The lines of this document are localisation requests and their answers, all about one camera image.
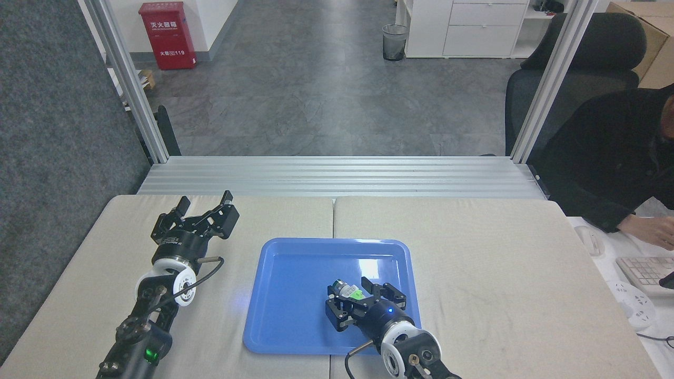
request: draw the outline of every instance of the blue tray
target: blue tray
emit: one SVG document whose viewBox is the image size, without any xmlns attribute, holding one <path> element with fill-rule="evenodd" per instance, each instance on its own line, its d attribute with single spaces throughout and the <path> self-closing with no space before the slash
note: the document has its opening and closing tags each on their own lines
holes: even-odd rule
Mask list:
<svg viewBox="0 0 674 379">
<path fill-rule="evenodd" d="M 405 312 L 421 327 L 410 251 L 403 243 L 275 238 L 262 247 L 243 342 L 255 353 L 345 355 L 367 339 L 356 326 L 337 332 L 330 324 L 328 286 L 342 279 L 360 287 L 361 276 L 407 295 Z"/>
</svg>

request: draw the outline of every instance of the cabinet drawer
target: cabinet drawer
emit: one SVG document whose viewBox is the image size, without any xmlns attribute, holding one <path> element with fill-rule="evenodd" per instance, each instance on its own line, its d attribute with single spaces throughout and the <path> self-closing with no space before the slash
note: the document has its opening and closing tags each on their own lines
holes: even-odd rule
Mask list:
<svg viewBox="0 0 674 379">
<path fill-rule="evenodd" d="M 524 4 L 457 4 L 452 6 L 450 25 L 519 26 Z"/>
<path fill-rule="evenodd" d="M 454 4 L 529 4 L 528 0 L 458 0 Z"/>
<path fill-rule="evenodd" d="M 443 55 L 507 57 L 515 45 L 517 26 L 450 26 Z"/>
</svg>

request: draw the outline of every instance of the red cabinet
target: red cabinet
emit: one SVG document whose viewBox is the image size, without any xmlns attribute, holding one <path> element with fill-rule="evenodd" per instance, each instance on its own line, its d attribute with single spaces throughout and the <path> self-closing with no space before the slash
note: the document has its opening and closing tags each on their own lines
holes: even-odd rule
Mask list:
<svg viewBox="0 0 674 379">
<path fill-rule="evenodd" d="M 159 69 L 194 68 L 197 58 L 182 1 L 144 3 L 138 13 Z"/>
</svg>

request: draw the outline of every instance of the keyboard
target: keyboard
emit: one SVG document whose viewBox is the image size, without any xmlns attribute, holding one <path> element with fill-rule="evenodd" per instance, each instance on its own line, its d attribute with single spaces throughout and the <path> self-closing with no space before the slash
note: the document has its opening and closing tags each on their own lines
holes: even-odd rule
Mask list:
<svg viewBox="0 0 674 379">
<path fill-rule="evenodd" d="M 674 258 L 626 257 L 615 261 L 632 285 L 646 296 L 674 297 L 674 289 L 661 287 L 658 283 L 674 271 Z"/>
</svg>

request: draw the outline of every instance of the robotic arm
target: robotic arm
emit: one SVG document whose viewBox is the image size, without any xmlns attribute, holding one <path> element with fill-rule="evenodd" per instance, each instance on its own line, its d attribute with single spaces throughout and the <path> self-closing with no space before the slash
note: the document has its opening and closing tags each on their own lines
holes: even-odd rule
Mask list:
<svg viewBox="0 0 674 379">
<path fill-rule="evenodd" d="M 179 306 L 194 299 L 195 287 L 211 277 L 224 264 L 222 257 L 205 258 L 208 241 L 216 236 L 229 238 L 239 219 L 225 191 L 220 203 L 201 216 L 187 217 L 189 200 L 183 196 L 168 214 L 162 213 L 151 237 L 158 247 L 152 257 L 152 270 L 136 284 L 136 303 L 129 317 L 118 327 L 115 344 L 99 365 L 96 379 L 149 379 L 159 361 L 171 349 L 169 334 Z M 196 280 L 201 265 L 218 262 L 205 277 Z"/>
<path fill-rule="evenodd" d="M 404 312 L 405 294 L 390 283 L 373 284 L 364 276 L 361 286 L 372 296 L 366 298 L 357 286 L 337 280 L 328 287 L 326 300 L 326 316 L 338 332 L 354 324 L 370 340 L 346 356 L 346 372 L 352 379 L 349 357 L 370 345 L 375 346 L 394 378 L 461 379 L 440 360 L 435 337 L 417 328 Z"/>
</svg>

